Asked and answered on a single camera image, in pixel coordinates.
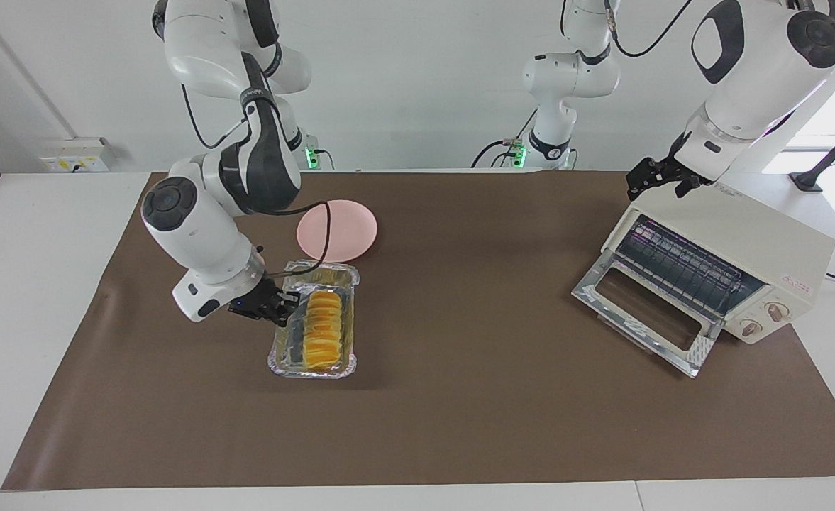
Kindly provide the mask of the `pink round plate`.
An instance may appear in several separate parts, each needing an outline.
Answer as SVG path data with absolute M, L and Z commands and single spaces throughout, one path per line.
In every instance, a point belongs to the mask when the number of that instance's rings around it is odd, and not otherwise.
M 368 207 L 347 199 L 331 200 L 329 208 L 314 207 L 297 226 L 297 242 L 311 258 L 323 255 L 324 239 L 329 236 L 327 263 L 355 260 L 374 245 L 378 223 Z

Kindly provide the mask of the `aluminium foil tray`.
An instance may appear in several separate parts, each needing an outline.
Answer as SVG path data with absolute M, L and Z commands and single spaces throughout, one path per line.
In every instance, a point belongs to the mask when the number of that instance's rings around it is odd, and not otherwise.
M 355 266 L 346 264 L 322 264 L 309 271 L 310 260 L 287 263 L 288 276 L 283 280 L 284 290 L 301 293 L 301 302 L 285 328 L 278 327 L 272 340 L 268 363 L 272 372 L 286 378 L 337 380 L 346 378 L 358 367 L 358 357 L 353 352 L 353 317 L 355 317 L 355 289 L 361 275 Z M 341 359 L 330 370 L 314 372 L 304 365 L 304 315 L 310 294 L 326 290 L 339 295 L 342 300 L 342 353 Z

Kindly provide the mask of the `brown table mat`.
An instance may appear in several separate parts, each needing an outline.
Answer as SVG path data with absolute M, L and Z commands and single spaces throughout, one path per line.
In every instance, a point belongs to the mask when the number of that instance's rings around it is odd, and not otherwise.
M 620 172 L 316 174 L 376 244 L 340 380 L 281 378 L 274 327 L 194 323 L 133 210 L 5 490 L 835 476 L 835 399 L 790 327 L 723 334 L 694 379 L 572 288 L 627 207 Z

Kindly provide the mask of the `cream toaster oven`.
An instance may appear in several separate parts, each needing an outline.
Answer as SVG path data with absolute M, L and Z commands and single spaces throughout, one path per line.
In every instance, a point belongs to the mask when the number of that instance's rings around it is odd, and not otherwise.
M 723 184 L 699 187 L 683 198 L 675 196 L 673 187 L 646 190 L 629 204 L 602 249 L 616 252 L 639 216 L 650 217 L 766 284 L 722 317 L 726 332 L 748 345 L 813 308 L 835 249 L 832 237 Z M 767 302 L 786 304 L 793 320 L 772 322 L 764 308 Z M 761 323 L 759 339 L 739 337 L 744 319 Z

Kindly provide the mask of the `white wall socket box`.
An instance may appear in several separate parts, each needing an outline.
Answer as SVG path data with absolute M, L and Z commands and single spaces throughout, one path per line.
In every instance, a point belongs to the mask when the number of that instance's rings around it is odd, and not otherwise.
M 108 172 L 115 155 L 103 137 L 76 137 L 45 142 L 38 161 L 48 172 Z

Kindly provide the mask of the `long black stand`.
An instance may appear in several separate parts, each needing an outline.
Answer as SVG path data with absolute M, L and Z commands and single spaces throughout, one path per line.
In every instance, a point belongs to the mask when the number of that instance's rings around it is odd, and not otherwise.
M 820 158 L 809 171 L 791 172 L 789 178 L 793 185 L 804 193 L 822 193 L 823 189 L 817 184 L 817 180 L 832 165 L 835 165 L 835 146 L 829 149 L 829 152 L 826 152 L 826 155 Z

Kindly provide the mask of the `glass oven door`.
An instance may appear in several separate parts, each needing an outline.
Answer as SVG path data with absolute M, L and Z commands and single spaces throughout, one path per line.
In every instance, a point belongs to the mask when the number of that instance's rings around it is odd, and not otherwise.
M 572 295 L 634 345 L 696 378 L 724 326 L 715 311 L 627 256 L 605 250 Z

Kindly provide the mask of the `sliced orange bread loaf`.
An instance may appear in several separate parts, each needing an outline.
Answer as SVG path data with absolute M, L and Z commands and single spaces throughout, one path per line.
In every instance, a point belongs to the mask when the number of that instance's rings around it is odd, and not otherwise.
M 304 315 L 304 365 L 314 372 L 330 370 L 341 359 L 342 300 L 336 293 L 310 294 Z

